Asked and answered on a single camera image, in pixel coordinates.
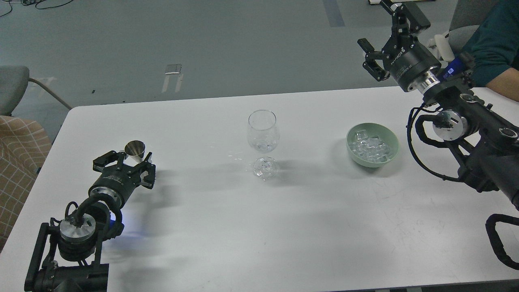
glass base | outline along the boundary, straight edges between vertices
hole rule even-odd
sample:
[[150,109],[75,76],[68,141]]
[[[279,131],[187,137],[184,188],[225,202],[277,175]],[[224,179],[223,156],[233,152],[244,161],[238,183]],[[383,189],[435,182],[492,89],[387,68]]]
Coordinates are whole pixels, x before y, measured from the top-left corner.
[[279,165],[272,157],[261,157],[254,162],[254,174],[267,180],[276,175]]

chair leg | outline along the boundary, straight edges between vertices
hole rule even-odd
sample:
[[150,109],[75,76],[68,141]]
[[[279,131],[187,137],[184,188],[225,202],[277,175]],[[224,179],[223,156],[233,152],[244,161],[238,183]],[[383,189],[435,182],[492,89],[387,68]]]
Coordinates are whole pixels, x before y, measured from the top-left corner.
[[71,110],[72,107],[66,103],[65,101],[63,101],[59,96],[57,96],[52,90],[50,90],[50,88],[48,88],[45,84],[41,83],[40,81],[36,80],[36,79],[33,79],[33,78],[29,78],[29,81],[32,82],[32,83],[36,83],[38,84],[41,88],[43,88],[46,92],[48,92],[50,95],[52,95],[52,97],[56,98],[57,101],[61,102],[62,105],[64,105],[67,109]]

checkered fabric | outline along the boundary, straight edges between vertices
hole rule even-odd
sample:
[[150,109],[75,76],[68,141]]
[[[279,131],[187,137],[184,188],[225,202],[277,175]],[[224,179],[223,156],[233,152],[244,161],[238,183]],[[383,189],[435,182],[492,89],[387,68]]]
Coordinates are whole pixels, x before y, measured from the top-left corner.
[[36,121],[0,116],[0,251],[50,147],[47,133]]

blue tape on floor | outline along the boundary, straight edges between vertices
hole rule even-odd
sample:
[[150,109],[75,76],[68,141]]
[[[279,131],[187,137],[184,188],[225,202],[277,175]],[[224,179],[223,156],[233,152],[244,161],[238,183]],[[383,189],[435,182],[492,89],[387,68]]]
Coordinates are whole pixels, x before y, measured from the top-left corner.
[[333,28],[344,26],[343,15],[340,14],[337,0],[323,0],[323,5],[330,26]]

wine glass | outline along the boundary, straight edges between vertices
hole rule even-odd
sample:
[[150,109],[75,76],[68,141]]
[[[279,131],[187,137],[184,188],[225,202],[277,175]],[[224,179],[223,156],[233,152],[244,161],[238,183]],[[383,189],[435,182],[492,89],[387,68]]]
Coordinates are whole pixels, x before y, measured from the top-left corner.
[[[257,110],[249,116],[247,131],[249,145],[260,153],[269,153],[274,150],[279,141],[279,129],[276,125],[276,115],[267,110]],[[263,156],[253,164],[254,173],[266,180],[274,176],[279,165],[272,157]]]

